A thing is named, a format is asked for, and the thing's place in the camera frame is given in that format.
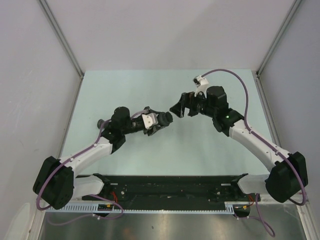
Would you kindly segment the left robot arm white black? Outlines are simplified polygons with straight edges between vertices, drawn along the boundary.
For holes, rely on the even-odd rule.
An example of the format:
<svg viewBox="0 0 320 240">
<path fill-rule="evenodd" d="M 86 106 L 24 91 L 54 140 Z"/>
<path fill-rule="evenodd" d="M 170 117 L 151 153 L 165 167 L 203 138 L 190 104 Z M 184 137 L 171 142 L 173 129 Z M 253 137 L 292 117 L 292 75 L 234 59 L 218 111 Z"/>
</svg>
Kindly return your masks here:
<svg viewBox="0 0 320 240">
<path fill-rule="evenodd" d="M 169 112 L 155 111 L 148 106 L 133 115 L 127 107 L 116 108 L 110 119 L 98 121 L 99 133 L 91 145 L 69 156 L 50 156 L 44 160 L 32 188 L 37 195 L 37 209 L 59 210 L 70 200 L 88 195 L 107 199 L 111 188 L 102 176 L 93 174 L 80 178 L 80 173 L 98 160 L 114 154 L 126 142 L 126 135 L 143 132 L 152 136 L 172 122 Z"/>
</svg>

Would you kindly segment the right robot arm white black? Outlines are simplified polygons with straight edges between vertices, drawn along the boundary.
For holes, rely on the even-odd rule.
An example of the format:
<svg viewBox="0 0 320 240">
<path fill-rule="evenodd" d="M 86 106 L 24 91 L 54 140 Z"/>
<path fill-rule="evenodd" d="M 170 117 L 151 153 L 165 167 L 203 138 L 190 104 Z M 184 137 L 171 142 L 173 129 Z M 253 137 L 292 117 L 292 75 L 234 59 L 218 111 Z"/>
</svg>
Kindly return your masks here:
<svg viewBox="0 0 320 240">
<path fill-rule="evenodd" d="M 242 176 L 230 188 L 231 196 L 242 201 L 248 194 L 268 194 L 274 200 L 284 203 L 297 192 L 302 200 L 307 199 L 308 185 L 306 159 L 300 152 L 290 153 L 260 136 L 246 122 L 243 115 L 229 107 L 227 95 L 221 86 L 211 86 L 206 93 L 184 92 L 169 110 L 183 118 L 198 114 L 210 117 L 219 133 L 224 133 L 248 149 L 268 170 L 269 174 Z"/>
</svg>

